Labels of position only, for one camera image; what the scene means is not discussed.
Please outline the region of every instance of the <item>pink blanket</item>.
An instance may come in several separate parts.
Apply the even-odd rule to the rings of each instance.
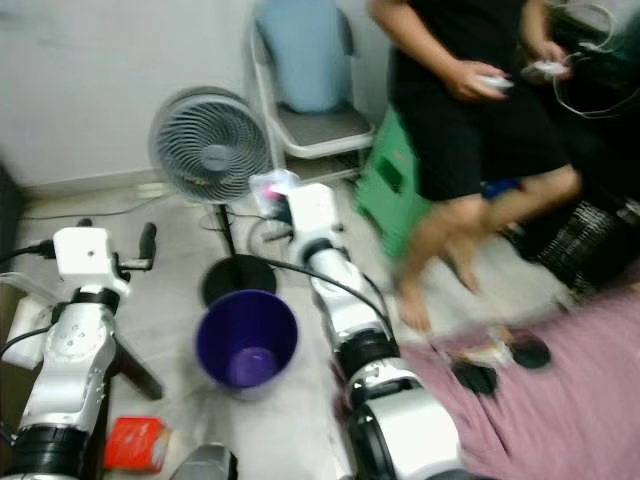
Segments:
[[[551,350],[551,365],[498,369],[495,398],[464,389],[424,345],[403,347],[452,414],[469,471],[500,480],[640,479],[640,294],[602,296],[529,331]]]

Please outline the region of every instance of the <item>purple plastic bin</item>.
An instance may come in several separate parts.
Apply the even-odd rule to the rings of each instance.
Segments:
[[[286,368],[298,344],[291,309],[262,290],[241,290],[209,307],[196,338],[200,365],[220,386],[255,396]]]

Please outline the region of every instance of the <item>light blue cushion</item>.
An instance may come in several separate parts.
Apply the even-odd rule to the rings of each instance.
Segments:
[[[345,100],[339,15],[334,0],[269,0],[258,11],[284,102],[298,113],[325,112]]]

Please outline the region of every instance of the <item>game controller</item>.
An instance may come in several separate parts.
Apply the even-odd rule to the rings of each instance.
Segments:
[[[522,76],[525,78],[555,78],[560,75],[564,75],[569,71],[569,68],[558,62],[551,62],[548,60],[540,60],[532,63],[528,67],[522,70]]]
[[[485,86],[489,88],[493,88],[495,90],[500,90],[504,92],[505,90],[513,87],[513,82],[510,82],[504,77],[500,75],[489,76],[489,75],[478,75],[477,79]]]

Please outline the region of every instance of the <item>black shirt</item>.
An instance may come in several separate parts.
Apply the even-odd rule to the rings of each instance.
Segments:
[[[476,60],[513,73],[526,0],[411,0],[429,31],[460,60]],[[408,55],[394,51],[397,81],[435,77]]]

